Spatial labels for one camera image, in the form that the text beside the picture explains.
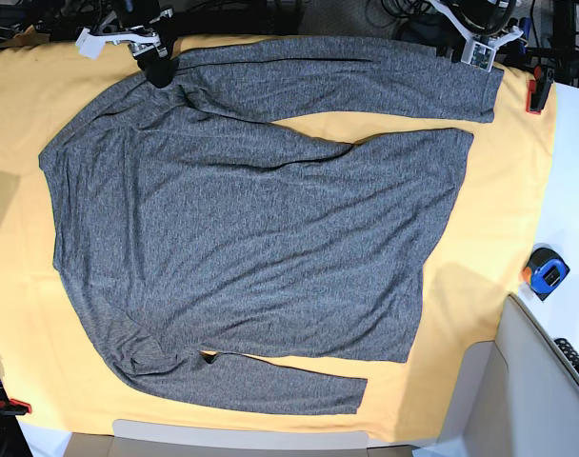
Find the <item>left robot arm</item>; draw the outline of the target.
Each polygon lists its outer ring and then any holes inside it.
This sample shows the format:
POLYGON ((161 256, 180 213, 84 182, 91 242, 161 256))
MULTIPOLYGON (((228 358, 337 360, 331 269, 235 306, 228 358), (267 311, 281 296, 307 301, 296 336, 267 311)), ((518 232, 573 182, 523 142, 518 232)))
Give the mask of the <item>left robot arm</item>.
POLYGON ((425 41, 442 54, 454 52, 461 60, 492 59, 497 52, 524 53, 529 20, 516 19, 520 1, 429 1, 433 25, 425 41))

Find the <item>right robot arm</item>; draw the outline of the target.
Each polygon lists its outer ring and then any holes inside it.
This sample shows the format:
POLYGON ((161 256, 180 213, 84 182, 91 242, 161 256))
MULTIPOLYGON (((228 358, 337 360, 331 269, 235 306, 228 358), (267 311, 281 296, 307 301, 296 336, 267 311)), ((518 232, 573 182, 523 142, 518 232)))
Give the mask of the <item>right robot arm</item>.
POLYGON ((103 35, 121 34, 146 79, 158 89, 168 86, 178 68, 172 58, 177 35, 171 32, 172 7, 158 1, 111 1, 110 12, 95 26, 103 35))

